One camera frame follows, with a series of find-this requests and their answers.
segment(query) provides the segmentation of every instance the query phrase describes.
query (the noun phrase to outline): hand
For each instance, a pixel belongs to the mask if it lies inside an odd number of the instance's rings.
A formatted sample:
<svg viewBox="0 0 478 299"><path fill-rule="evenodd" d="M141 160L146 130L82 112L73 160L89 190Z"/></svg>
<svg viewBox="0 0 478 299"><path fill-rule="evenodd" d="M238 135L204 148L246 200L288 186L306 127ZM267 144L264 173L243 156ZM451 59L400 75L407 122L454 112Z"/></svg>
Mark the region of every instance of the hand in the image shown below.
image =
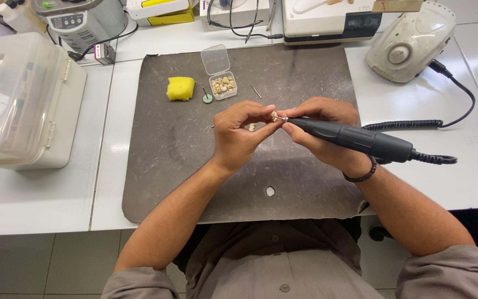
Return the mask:
<svg viewBox="0 0 478 299"><path fill-rule="evenodd" d="M215 152L211 160L231 173L239 170L250 160L257 146L282 126L283 121L273 122L268 116L275 108L275 105L263 106L244 100L217 113L213 117ZM244 128L258 122L266 125L254 132Z"/></svg>
<svg viewBox="0 0 478 299"><path fill-rule="evenodd" d="M359 120L353 105L326 97L312 97L296 108L278 111L278 116L309 117L351 126L357 125ZM286 122L282 128L294 142L309 149L318 160L337 168L350 178L363 177L372 167L372 162L363 153L317 138L292 123Z"/></svg>

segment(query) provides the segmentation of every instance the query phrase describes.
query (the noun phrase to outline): white bottle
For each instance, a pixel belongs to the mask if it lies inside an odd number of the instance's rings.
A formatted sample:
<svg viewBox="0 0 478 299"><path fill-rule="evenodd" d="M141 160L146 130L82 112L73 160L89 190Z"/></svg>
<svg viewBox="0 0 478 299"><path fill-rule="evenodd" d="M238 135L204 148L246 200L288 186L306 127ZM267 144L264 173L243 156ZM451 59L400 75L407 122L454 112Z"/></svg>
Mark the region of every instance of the white bottle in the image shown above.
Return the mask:
<svg viewBox="0 0 478 299"><path fill-rule="evenodd" d="M45 32L47 30L46 22L43 22L36 16L36 12L31 8L30 1L25 0L14 0L17 4L17 7L11 7L11 9L16 9L25 17L27 17L36 27L40 28L41 31Z"/></svg>
<svg viewBox="0 0 478 299"><path fill-rule="evenodd" d="M26 16L18 10L13 10L9 5L0 4L0 14L3 20L18 33L37 32L47 38L47 34L34 25Z"/></svg>

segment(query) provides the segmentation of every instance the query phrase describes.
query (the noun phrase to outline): person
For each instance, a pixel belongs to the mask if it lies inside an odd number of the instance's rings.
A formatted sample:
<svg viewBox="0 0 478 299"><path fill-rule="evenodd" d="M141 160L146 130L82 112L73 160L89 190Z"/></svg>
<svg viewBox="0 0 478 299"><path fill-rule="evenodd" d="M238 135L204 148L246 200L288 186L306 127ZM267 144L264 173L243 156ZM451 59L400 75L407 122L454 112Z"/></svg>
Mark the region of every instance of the person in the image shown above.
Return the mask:
<svg viewBox="0 0 478 299"><path fill-rule="evenodd" d="M243 101L214 117L215 152L143 220L124 246L102 298L179 298L165 268L185 272L187 298L382 298L361 278L360 249L334 219L235 222L196 227L217 189L278 128L349 178L370 173L372 159L272 122L274 105ZM356 125L349 103L313 97L278 111ZM265 122L250 132L244 126ZM478 298L478 248L462 224L426 195L377 165L355 185L411 256L397 298Z"/></svg>

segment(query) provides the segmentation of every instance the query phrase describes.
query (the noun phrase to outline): wrist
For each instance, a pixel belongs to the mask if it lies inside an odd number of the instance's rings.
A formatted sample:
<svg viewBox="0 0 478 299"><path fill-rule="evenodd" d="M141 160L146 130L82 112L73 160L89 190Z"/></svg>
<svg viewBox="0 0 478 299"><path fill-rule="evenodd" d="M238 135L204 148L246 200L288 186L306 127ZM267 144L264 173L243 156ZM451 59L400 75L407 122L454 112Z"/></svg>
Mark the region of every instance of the wrist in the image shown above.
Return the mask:
<svg viewBox="0 0 478 299"><path fill-rule="evenodd" d="M343 167L340 167L339 170L346 174L351 179L358 179L366 176L372 169L372 161L370 158L359 152L344 164Z"/></svg>
<svg viewBox="0 0 478 299"><path fill-rule="evenodd" d="M206 162L204 167L207 167L215 175L215 177L222 178L224 180L227 180L234 173L236 173L236 171L230 170L219 164L215 157L209 159L209 161Z"/></svg>

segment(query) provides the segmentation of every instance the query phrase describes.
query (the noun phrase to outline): small plastic box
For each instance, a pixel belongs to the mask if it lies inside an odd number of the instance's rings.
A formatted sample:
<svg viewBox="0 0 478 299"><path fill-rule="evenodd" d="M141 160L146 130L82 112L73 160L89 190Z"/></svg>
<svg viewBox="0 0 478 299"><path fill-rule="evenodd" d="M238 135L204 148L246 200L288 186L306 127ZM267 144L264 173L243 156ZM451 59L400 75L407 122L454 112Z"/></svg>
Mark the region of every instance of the small plastic box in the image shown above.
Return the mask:
<svg viewBox="0 0 478 299"><path fill-rule="evenodd" d="M229 71L230 69L230 60L228 59L228 52L224 45L218 45L209 47L202 52L200 52L206 73L210 75L209 77L209 86L212 90L212 94L217 100L226 99L237 94L237 81L235 81L234 74ZM221 92L220 94L213 93L213 88L211 88L211 82L218 78L231 77L235 83L235 87L232 92L226 91Z"/></svg>

